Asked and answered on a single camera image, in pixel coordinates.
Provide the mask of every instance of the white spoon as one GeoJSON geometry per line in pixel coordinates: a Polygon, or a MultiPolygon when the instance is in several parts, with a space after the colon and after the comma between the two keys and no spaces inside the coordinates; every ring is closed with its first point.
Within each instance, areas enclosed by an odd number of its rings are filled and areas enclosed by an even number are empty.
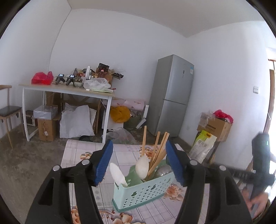
{"type": "Polygon", "coordinates": [[[148,174],[148,157],[143,155],[140,157],[135,165],[135,172],[141,180],[145,179],[148,174]]]}
{"type": "Polygon", "coordinates": [[[122,171],[120,170],[120,168],[116,164],[111,162],[109,169],[110,169],[110,173],[111,173],[111,176],[112,176],[113,180],[115,181],[115,183],[118,186],[120,184],[122,184],[124,187],[128,186],[122,171]]]}

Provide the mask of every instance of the black chair cushion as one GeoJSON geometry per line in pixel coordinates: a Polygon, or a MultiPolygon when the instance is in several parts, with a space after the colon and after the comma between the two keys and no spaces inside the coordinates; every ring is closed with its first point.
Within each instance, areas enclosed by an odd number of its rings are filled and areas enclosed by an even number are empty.
{"type": "Polygon", "coordinates": [[[7,117],[16,111],[21,110],[22,107],[19,106],[6,106],[3,109],[0,109],[0,116],[1,117],[7,117]]]}

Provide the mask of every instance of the ceiling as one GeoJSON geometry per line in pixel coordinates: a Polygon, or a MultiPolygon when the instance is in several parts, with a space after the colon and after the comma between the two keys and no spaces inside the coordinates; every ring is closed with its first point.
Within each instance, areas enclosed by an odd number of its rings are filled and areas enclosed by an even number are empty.
{"type": "Polygon", "coordinates": [[[214,27],[263,20],[246,0],[68,0],[72,9],[102,9],[143,17],[190,37],[214,27]]]}

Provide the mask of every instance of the mint green plastic basket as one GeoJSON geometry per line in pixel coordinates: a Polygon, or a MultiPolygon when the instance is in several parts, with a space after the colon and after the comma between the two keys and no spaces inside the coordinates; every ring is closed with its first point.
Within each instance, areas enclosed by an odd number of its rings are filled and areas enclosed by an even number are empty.
{"type": "Polygon", "coordinates": [[[171,172],[131,187],[123,187],[121,184],[117,186],[114,183],[114,207],[118,212],[124,212],[156,200],[164,195],[173,180],[174,173],[171,172]]]}

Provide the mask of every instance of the refrigerator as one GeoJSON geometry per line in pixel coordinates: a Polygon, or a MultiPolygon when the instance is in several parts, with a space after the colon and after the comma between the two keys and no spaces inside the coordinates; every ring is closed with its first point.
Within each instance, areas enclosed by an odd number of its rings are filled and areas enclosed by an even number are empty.
{"type": "Polygon", "coordinates": [[[193,83],[194,65],[177,55],[158,60],[147,115],[147,129],[177,137],[193,83]]]}

